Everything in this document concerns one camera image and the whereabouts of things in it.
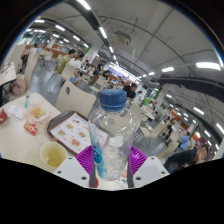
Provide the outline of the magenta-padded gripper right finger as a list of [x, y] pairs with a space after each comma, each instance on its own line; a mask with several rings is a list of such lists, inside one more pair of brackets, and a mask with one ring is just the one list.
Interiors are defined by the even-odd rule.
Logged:
[[157, 181], [169, 172], [156, 156], [147, 157], [139, 149], [132, 147], [128, 160], [127, 183], [129, 188], [140, 188]]

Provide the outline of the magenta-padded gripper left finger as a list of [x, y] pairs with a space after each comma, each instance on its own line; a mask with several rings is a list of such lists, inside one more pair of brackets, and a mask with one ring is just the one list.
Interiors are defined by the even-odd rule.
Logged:
[[92, 147], [88, 146], [75, 157], [66, 158], [54, 174], [84, 188], [96, 187]]

